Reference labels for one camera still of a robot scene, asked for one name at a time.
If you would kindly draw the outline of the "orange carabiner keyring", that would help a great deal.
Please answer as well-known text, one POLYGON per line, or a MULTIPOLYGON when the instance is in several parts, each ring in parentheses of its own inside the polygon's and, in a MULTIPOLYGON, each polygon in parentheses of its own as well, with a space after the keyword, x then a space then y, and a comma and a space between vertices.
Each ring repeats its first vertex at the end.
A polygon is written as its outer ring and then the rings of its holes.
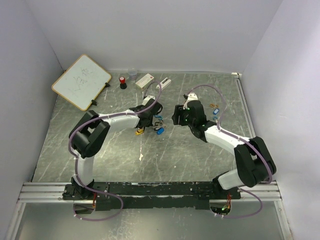
POLYGON ((210 106, 211 108, 213 108, 213 109, 219 108, 219 105, 213 104, 213 103, 211 103, 209 106, 210 106))

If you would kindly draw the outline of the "light blue key tag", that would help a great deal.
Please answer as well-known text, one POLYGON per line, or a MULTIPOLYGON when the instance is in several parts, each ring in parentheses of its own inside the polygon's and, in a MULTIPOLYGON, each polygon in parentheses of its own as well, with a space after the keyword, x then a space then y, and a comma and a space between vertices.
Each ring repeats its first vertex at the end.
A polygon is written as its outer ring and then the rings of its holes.
POLYGON ((219 108, 215 108, 212 112, 213 115, 217 115, 220 112, 219 108))

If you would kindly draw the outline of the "yellow key tag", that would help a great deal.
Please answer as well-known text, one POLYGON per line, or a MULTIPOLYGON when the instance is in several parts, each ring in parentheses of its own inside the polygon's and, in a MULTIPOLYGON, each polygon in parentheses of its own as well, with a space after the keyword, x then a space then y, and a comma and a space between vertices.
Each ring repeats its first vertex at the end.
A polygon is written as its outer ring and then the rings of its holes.
POLYGON ((135 132, 135 135, 138 136, 138 135, 141 135, 144 133, 144 129, 137 129, 136 132, 135 132))

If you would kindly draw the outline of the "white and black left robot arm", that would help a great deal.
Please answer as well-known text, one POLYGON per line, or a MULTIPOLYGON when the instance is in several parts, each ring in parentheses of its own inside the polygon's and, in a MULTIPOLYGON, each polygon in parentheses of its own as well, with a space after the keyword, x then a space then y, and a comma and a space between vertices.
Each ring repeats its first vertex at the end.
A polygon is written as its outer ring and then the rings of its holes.
POLYGON ((69 134, 68 149, 75 158, 75 172, 71 184, 81 199, 89 199, 94 192, 93 163, 107 134, 125 129, 144 130, 153 126, 154 115, 163 106, 154 96, 147 96, 141 105, 113 114, 98 114, 90 110, 84 114, 69 134))

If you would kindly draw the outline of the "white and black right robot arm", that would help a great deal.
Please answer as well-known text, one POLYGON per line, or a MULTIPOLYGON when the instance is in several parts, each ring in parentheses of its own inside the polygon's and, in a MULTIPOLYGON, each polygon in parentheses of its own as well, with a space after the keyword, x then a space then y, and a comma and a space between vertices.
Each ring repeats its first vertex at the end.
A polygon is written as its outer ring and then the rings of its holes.
POLYGON ((207 119, 202 103, 191 100, 176 105, 171 117, 174 125, 187 126, 201 141, 228 151, 235 157, 236 169, 216 176, 212 180, 212 193, 223 199, 230 190, 249 188, 263 181, 271 181, 277 167, 261 137, 247 138, 229 132, 207 119))

